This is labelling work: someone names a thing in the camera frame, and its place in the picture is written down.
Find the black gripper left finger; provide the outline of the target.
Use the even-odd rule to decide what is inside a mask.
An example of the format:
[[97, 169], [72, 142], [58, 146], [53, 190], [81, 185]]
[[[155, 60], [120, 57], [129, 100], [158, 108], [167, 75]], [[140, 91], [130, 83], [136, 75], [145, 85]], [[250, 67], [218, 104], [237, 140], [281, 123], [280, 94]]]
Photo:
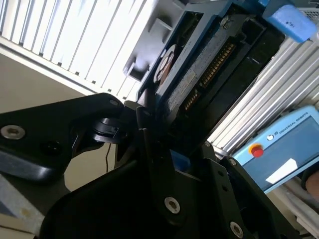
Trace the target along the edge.
[[42, 224], [69, 194], [62, 177], [71, 160], [112, 143], [124, 149], [117, 169], [136, 162], [156, 210], [180, 225], [184, 215], [174, 197], [176, 172], [159, 127], [151, 100], [121, 103], [107, 93], [2, 113], [1, 207]]

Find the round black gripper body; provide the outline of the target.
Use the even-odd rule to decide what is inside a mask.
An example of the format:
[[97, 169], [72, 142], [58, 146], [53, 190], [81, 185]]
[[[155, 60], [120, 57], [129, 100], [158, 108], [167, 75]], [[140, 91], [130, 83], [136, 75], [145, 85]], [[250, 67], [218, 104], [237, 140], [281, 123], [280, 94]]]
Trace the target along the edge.
[[229, 239], [232, 233], [204, 184], [176, 173], [175, 195], [184, 215], [170, 224], [157, 210], [136, 162], [60, 199], [48, 212], [42, 239]]

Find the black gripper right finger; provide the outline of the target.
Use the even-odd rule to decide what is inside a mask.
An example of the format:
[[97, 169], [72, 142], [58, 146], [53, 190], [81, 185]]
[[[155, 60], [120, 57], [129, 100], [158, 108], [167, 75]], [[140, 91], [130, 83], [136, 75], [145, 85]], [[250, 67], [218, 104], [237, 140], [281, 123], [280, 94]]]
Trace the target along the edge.
[[233, 239], [298, 239], [299, 233], [234, 158], [201, 147], [203, 168], [215, 183], [221, 221]]

